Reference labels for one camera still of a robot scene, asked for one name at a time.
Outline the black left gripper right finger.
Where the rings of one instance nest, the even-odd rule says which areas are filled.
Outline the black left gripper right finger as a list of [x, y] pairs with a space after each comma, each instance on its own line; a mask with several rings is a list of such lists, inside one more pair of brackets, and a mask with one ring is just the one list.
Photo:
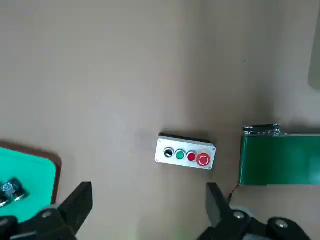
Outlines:
[[294, 221], [272, 217], [266, 224], [247, 212], [232, 209], [215, 183], [206, 184], [205, 207], [210, 226], [199, 240], [309, 240], [310, 237]]

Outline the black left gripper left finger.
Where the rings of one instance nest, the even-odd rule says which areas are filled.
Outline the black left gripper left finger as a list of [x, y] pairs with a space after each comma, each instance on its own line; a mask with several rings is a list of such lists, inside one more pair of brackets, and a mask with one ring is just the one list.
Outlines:
[[50, 205], [31, 219], [18, 222], [13, 215], [0, 218], [2, 240], [75, 240], [93, 208], [90, 181], [81, 182], [60, 205]]

